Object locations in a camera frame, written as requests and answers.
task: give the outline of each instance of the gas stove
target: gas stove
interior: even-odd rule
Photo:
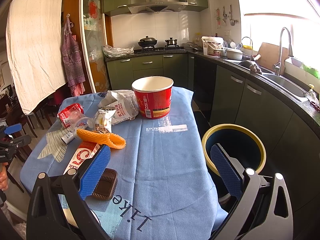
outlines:
[[[149,48],[143,48],[143,49],[135,49],[134,53],[135,54],[141,54],[141,53],[146,53],[146,52],[159,52],[159,51],[186,51],[184,47],[180,46],[166,46],[166,47],[161,47],[161,48],[155,48],[155,47],[149,47]]]

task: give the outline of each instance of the window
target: window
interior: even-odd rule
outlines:
[[[239,4],[242,36],[252,38],[255,51],[262,42],[279,45],[281,29],[287,27],[294,57],[320,70],[320,17],[307,0],[239,0]],[[286,36],[284,32],[282,45],[288,48]]]

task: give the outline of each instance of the glass door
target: glass door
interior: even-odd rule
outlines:
[[[102,51],[106,44],[102,4],[103,0],[80,0],[82,47],[92,93],[110,88]]]

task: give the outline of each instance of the range hood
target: range hood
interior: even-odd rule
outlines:
[[[145,12],[180,12],[188,3],[168,0],[146,0],[146,2],[130,4],[128,6],[132,14]]]

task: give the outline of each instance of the trash bin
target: trash bin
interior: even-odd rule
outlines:
[[[230,195],[210,158],[211,147],[215,143],[220,143],[228,155],[238,159],[244,168],[253,168],[258,174],[266,163],[266,150],[253,132],[236,124],[219,124],[205,133],[202,138],[204,157],[221,203]]]

